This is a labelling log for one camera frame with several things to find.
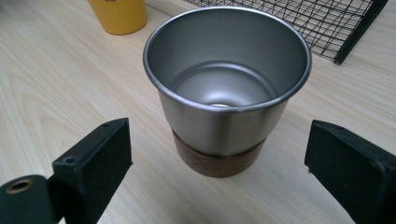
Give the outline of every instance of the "light wood surface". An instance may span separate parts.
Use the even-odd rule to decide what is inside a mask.
[[[177,155],[142,64],[153,30],[194,7],[147,5],[148,24],[116,36],[86,1],[0,0],[0,183],[51,176],[51,162],[98,125],[129,118],[134,165],[100,223],[353,223],[304,154],[312,119],[396,154],[396,1],[341,66],[314,55],[259,158],[228,178],[199,175]]]

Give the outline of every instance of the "yellow cup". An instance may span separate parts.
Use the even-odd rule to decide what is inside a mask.
[[[140,30],[148,21],[145,0],[88,0],[103,29],[112,35]]]

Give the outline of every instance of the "wire rack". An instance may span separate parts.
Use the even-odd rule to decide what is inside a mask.
[[[249,7],[278,16],[313,53],[341,64],[388,0],[184,0],[198,7]]]

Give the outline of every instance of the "cup rim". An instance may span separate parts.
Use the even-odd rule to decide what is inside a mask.
[[[285,25],[287,28],[289,28],[292,32],[295,33],[295,35],[301,40],[301,43],[304,46],[304,51],[306,52],[306,68],[304,70],[303,75],[301,78],[292,86],[290,89],[288,89],[286,92],[280,94],[274,99],[271,99],[269,101],[265,101],[262,103],[254,104],[254,105],[240,105],[240,106],[215,106],[215,105],[205,105],[201,103],[194,102],[192,100],[186,99],[173,91],[169,90],[166,88],[152,73],[150,67],[149,67],[149,48],[151,46],[151,43],[155,39],[155,37],[161,32],[162,29],[164,29],[169,23],[172,21],[178,20],[182,17],[188,16],[192,13],[197,13],[200,11],[207,11],[207,10],[243,10],[243,11],[248,11],[252,13],[257,13],[261,14],[262,16],[269,17],[272,20],[278,21]],[[227,6],[221,6],[221,7],[199,7],[193,10],[189,10],[187,12],[181,13],[167,21],[165,21],[163,24],[161,24],[157,29],[154,30],[154,32],[150,35],[148,38],[148,41],[146,42],[146,45],[143,49],[143,65],[146,70],[146,73],[148,75],[148,78],[150,81],[154,84],[154,86],[170,97],[171,99],[176,100],[177,102],[180,102],[183,105],[189,105],[191,107],[195,107],[198,109],[206,110],[206,111],[211,111],[211,112],[220,112],[220,113],[234,113],[234,112],[248,112],[248,111],[257,111],[261,109],[266,109],[269,107],[272,107],[274,105],[279,105],[287,100],[291,96],[293,96],[300,88],[303,87],[305,82],[308,80],[309,74],[311,72],[312,68],[312,55],[311,55],[311,50],[306,43],[305,39],[300,35],[300,33],[295,30],[289,23],[286,21],[281,20],[279,17],[271,15],[269,13],[259,11],[258,9],[253,9],[253,8],[247,8],[247,7],[227,7]]]

